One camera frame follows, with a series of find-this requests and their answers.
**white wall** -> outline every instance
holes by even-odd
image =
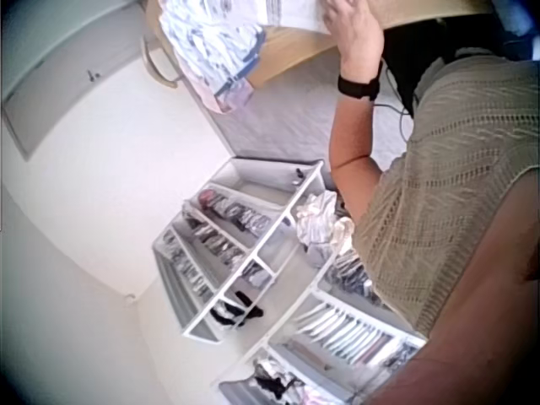
[[[25,403],[171,405],[136,307],[57,250],[5,190],[0,237],[2,373]]]
[[[76,104],[29,162],[2,130],[3,182],[23,212],[82,269],[137,297],[157,276],[152,242],[230,157],[187,89],[157,84],[140,60]]]
[[[207,344],[183,337],[160,280],[148,288],[137,307],[144,339],[172,401],[189,405],[228,404],[213,383],[246,349],[237,346],[234,339]]]

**black wristband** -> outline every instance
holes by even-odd
[[[373,101],[379,95],[379,90],[381,89],[381,83],[379,82],[379,76],[381,75],[382,63],[379,66],[379,72],[377,77],[371,80],[369,83],[356,83],[351,82],[345,78],[342,78],[341,74],[339,75],[339,80],[337,81],[337,89],[342,95],[347,95],[349,97],[354,97],[355,99],[362,99],[364,97],[369,97],[370,101]]]

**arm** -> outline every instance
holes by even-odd
[[[342,57],[341,75],[367,84],[379,71],[384,35],[366,0],[323,0],[325,23]],[[370,157],[373,102],[342,95],[330,139],[330,167],[353,220],[366,211],[381,170]]]

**beige knit top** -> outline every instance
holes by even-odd
[[[375,291],[425,336],[506,192],[539,166],[539,70],[496,57],[442,68],[357,223]]]

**woman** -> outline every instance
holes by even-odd
[[[332,178],[375,290],[429,337],[370,403],[495,402],[537,340],[538,64],[459,49],[435,62],[383,174],[370,154],[385,35],[366,0],[323,3],[342,57]]]

